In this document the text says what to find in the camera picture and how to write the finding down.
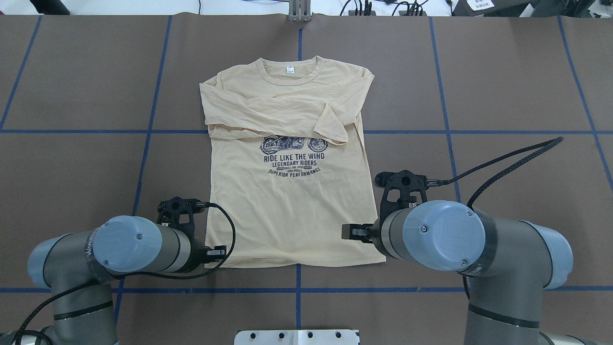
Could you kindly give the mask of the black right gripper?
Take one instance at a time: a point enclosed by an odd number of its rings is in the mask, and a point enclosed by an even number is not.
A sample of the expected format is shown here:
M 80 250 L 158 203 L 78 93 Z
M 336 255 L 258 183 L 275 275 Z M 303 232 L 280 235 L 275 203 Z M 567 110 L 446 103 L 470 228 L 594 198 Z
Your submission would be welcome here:
M 381 244 L 381 230 L 379 219 L 374 223 L 347 223 L 341 226 L 341 238 L 344 240 L 361 241 L 364 244 L 372 244 L 379 253 L 384 254 Z

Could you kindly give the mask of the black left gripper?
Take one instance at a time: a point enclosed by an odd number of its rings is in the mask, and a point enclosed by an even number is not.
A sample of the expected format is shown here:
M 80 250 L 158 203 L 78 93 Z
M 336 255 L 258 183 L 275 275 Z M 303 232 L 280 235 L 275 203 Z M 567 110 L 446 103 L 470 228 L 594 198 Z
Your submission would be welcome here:
M 209 247 L 196 238 L 190 239 L 190 255 L 184 264 L 184 272 L 193 272 L 202 264 L 220 262 L 226 258 L 226 255 L 226 245 L 215 245 L 214 247 Z

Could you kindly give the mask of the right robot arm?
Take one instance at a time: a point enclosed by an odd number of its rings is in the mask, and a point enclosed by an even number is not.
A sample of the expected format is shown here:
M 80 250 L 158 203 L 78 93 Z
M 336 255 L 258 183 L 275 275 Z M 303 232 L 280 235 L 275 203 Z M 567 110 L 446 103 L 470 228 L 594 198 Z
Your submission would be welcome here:
M 573 271 L 571 246 L 554 229 L 433 200 L 381 214 L 373 224 L 344 224 L 341 237 L 373 244 L 386 257 L 470 277 L 466 345 L 594 343 L 539 327 L 544 291 L 565 284 Z

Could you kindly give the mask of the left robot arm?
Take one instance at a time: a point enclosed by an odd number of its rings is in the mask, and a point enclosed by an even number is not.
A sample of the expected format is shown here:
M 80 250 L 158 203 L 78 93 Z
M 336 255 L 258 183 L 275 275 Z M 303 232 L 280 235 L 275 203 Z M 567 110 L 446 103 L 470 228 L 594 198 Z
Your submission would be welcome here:
M 112 282 L 145 275 L 190 279 L 201 264 L 221 266 L 233 247 L 205 247 L 168 223 L 117 216 L 94 230 L 68 233 L 38 244 L 28 274 L 52 291 L 3 345 L 117 345 Z

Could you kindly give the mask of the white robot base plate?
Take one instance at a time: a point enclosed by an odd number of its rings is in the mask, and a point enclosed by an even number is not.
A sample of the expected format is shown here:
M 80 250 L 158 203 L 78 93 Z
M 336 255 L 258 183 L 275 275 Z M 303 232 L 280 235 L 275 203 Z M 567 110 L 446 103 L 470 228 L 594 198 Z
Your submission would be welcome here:
M 236 334 L 235 345 L 359 345 L 358 330 L 244 330 Z

